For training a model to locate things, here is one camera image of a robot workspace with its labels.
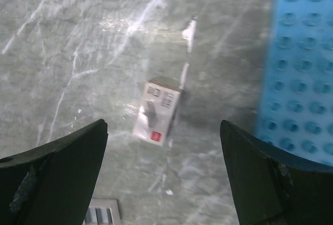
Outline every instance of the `red logo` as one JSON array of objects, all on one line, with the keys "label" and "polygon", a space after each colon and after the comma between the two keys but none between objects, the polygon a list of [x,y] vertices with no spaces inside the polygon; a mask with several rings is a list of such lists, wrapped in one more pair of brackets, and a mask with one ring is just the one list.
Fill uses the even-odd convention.
[{"label": "red logo", "polygon": [[158,132],[156,132],[156,131],[153,131],[153,132],[151,133],[151,137],[150,137],[150,139],[152,139],[152,140],[154,140],[154,141],[156,141],[156,142],[159,142],[159,141],[161,140],[161,137],[162,137],[162,134],[161,134],[161,133],[158,133]]}]

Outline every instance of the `blue mat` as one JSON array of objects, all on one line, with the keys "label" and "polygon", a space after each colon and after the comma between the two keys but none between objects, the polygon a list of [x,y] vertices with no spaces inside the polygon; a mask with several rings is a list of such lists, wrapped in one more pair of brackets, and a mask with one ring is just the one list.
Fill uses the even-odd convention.
[{"label": "blue mat", "polygon": [[333,0],[276,0],[256,137],[333,165]]}]

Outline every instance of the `small box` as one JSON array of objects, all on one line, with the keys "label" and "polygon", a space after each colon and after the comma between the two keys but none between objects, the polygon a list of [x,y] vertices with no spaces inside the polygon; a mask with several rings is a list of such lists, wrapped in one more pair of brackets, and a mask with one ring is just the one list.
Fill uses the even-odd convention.
[{"label": "small box", "polygon": [[181,94],[179,83],[164,77],[146,83],[133,134],[162,146]]}]

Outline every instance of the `floor vent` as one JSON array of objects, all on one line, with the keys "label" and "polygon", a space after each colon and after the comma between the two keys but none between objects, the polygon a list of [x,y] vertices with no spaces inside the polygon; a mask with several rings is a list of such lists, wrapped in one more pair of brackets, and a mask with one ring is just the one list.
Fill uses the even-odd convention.
[{"label": "floor vent", "polygon": [[120,225],[116,199],[92,199],[83,225]]}]

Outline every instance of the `gray marble surface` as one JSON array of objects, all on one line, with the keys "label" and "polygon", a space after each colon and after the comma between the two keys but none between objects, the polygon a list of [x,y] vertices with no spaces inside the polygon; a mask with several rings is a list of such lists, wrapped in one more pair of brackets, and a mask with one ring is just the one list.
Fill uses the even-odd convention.
[{"label": "gray marble surface", "polygon": [[[123,224],[237,224],[219,126],[253,129],[271,1],[0,0],[0,157],[103,118],[94,197],[117,198]],[[179,79],[199,8],[173,146],[142,142],[144,83]]]}]

